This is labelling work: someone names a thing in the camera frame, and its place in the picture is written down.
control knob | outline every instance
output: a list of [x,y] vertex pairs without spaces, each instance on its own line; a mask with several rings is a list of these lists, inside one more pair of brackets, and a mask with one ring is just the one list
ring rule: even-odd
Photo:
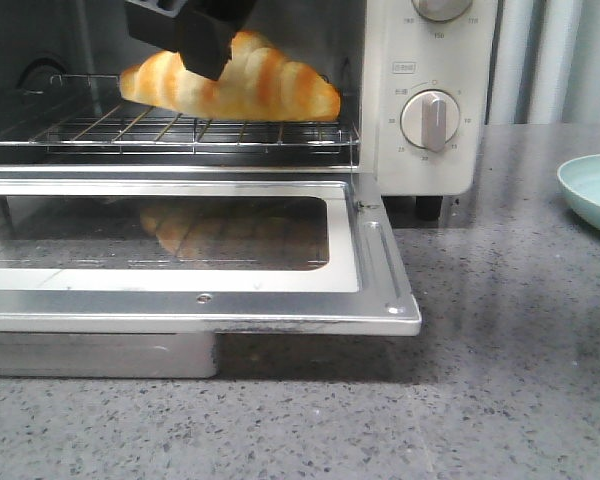
[[473,0],[413,0],[420,15],[434,22],[453,20],[469,8]]
[[440,152],[458,130],[460,109],[456,101],[440,90],[425,90],[407,102],[400,128],[409,142]]

oven door frame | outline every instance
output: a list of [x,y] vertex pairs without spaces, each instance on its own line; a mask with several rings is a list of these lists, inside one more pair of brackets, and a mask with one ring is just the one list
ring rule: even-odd
[[356,291],[100,291],[0,289],[0,332],[323,333],[417,335],[422,319],[371,174],[0,173],[0,195],[144,195],[169,185],[339,185],[351,231]]

countertop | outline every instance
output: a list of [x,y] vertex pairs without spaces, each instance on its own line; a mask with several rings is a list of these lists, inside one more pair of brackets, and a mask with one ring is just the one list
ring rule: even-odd
[[209,380],[0,378],[0,478],[600,479],[600,126],[485,130],[474,188],[387,199],[413,338],[223,336]]

light blue plate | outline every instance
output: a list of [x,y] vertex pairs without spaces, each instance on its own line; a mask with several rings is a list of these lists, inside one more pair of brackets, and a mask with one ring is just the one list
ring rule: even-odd
[[569,160],[558,169],[558,179],[569,206],[600,229],[600,155]]

white curtain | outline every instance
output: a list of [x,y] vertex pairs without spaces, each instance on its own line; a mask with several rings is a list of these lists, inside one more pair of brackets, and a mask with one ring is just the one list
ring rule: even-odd
[[501,0],[490,124],[600,123],[600,0]]

